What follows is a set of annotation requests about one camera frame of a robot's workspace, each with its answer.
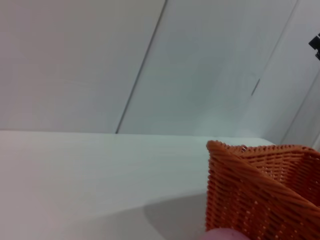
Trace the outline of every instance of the woven texture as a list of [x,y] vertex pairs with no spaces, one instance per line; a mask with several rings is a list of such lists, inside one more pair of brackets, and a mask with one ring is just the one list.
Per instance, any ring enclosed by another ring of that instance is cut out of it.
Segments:
[[320,240],[320,153],[305,146],[209,141],[206,230],[252,240]]

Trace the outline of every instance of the basket rim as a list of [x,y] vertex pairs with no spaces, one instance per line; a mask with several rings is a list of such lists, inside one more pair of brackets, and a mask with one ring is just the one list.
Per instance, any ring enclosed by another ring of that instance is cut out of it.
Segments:
[[[258,168],[252,166],[249,162],[241,158],[241,156],[246,156],[246,157],[257,156],[260,153],[262,154],[270,150],[273,150],[275,153],[279,153],[279,154],[292,152],[292,151],[294,152],[297,151],[300,153],[303,152],[303,153],[315,155],[319,159],[320,159],[320,153],[318,153],[317,151],[315,151],[310,147],[301,146],[301,145],[270,145],[270,146],[246,147],[245,145],[230,146],[218,140],[216,141],[210,140],[207,142],[206,146],[210,153],[210,160],[212,160],[213,157],[216,159],[217,157],[219,157],[215,155],[213,151],[220,151],[226,157],[224,160],[228,161],[229,163],[228,167],[232,170],[232,172],[236,176],[240,177],[241,179],[250,181],[248,177],[248,172],[255,174],[256,179],[260,179],[260,181],[257,180],[255,181],[254,184],[259,186],[261,189],[266,190],[271,196],[273,195],[270,193],[268,189],[276,188],[277,192],[280,192],[280,193],[283,191],[287,192],[292,197],[294,197],[295,202],[288,200],[288,197],[285,197],[284,195],[281,195],[281,194],[273,197],[278,199],[278,201],[284,203],[287,208],[291,209],[294,212],[297,212],[297,207],[302,208],[304,211],[309,210],[311,214],[308,215],[308,219],[312,222],[317,222],[318,224],[320,223],[320,207],[316,206],[308,199],[302,197],[300,194],[298,194],[291,188],[286,187],[282,183],[273,179],[271,176],[264,174]],[[275,200],[271,198],[270,202],[277,205],[274,201]]]

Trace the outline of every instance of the wicker basket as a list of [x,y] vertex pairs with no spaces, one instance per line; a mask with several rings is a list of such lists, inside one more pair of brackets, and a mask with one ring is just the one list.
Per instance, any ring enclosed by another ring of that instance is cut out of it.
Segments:
[[206,230],[252,240],[320,240],[320,153],[297,145],[209,141]]

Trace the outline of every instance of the white surface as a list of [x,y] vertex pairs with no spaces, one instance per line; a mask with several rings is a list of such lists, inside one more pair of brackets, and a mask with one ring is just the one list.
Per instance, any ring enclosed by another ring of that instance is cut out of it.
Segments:
[[120,128],[234,136],[295,0],[170,0]]
[[210,139],[1,131],[0,239],[194,240]]
[[0,129],[114,133],[164,0],[1,0]]
[[319,133],[320,75],[318,74],[282,143],[313,147]]
[[279,144],[319,71],[309,42],[320,32],[320,1],[299,0],[246,113],[237,136]]

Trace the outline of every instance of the black object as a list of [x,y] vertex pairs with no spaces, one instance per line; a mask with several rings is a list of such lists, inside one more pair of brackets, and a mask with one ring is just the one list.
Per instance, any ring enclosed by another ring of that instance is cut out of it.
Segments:
[[309,42],[309,45],[314,49],[314,50],[318,50],[317,53],[315,54],[316,58],[320,60],[320,33],[318,34],[318,36],[315,36],[314,39],[312,39]]

